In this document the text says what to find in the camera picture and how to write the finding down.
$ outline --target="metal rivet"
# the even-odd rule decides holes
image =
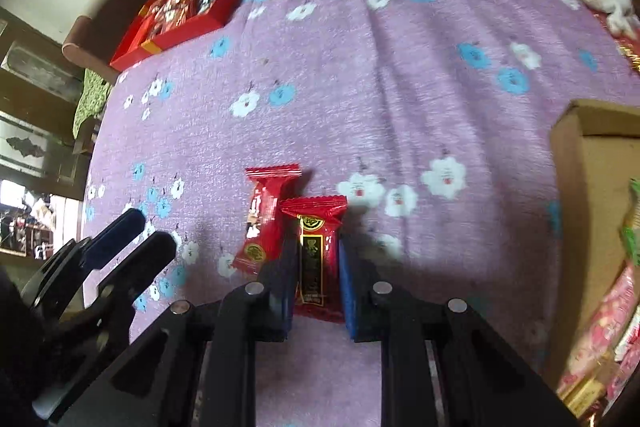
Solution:
[[[102,292],[100,292],[100,297],[108,297],[109,295],[111,295],[112,291],[113,291],[113,284],[110,284],[104,290],[102,290]]]
[[[454,313],[464,313],[466,312],[466,302],[462,299],[451,299],[447,303],[447,307]]]
[[[386,281],[378,281],[373,285],[373,291],[378,295],[387,295],[391,293],[391,290],[393,290],[393,288],[394,287]]]
[[[175,301],[169,307],[171,312],[176,315],[182,315],[183,313],[188,312],[189,308],[191,308],[191,304],[189,304],[189,302],[187,301]]]
[[[109,333],[106,331],[102,331],[100,335],[98,335],[97,340],[95,341],[95,346],[98,348],[98,351],[103,350],[107,343],[109,342]]]
[[[261,282],[250,282],[244,287],[244,291],[249,295],[260,295],[264,292],[264,285]]]

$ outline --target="brown box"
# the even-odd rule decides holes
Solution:
[[[631,202],[629,180],[640,177],[640,108],[574,100],[550,140],[562,208],[562,261],[542,376],[556,389],[572,344],[626,259],[620,226]]]

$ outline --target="cardboard box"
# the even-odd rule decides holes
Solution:
[[[631,205],[629,180],[640,177],[640,108],[574,100],[550,140],[562,208],[562,260],[542,376],[556,389],[573,343],[627,259],[620,227]]]
[[[145,18],[149,7],[156,0],[147,0],[140,13],[130,24],[111,59],[111,67],[124,71],[151,55],[173,48],[182,42],[222,28],[230,19],[240,0],[215,0],[206,13],[187,19],[178,27],[144,40],[150,28],[150,18]]]

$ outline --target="green cloth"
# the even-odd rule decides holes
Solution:
[[[113,86],[105,82],[99,74],[91,70],[84,70],[82,96],[74,117],[74,138],[78,138],[78,132],[84,120],[95,118],[101,113],[104,104],[107,103],[107,98],[109,98],[111,87]]]

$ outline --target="red box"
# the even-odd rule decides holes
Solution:
[[[195,15],[177,28],[155,36],[151,40],[143,41],[142,39],[147,35],[147,31],[144,31],[142,26],[143,24],[149,26],[152,23],[152,19],[145,19],[145,16],[149,7],[155,1],[147,0],[140,9],[140,13],[129,25],[129,29],[127,29],[111,59],[111,67],[114,69],[124,71],[151,55],[157,55],[184,41],[222,28],[240,2],[240,0],[215,0],[206,13]]]

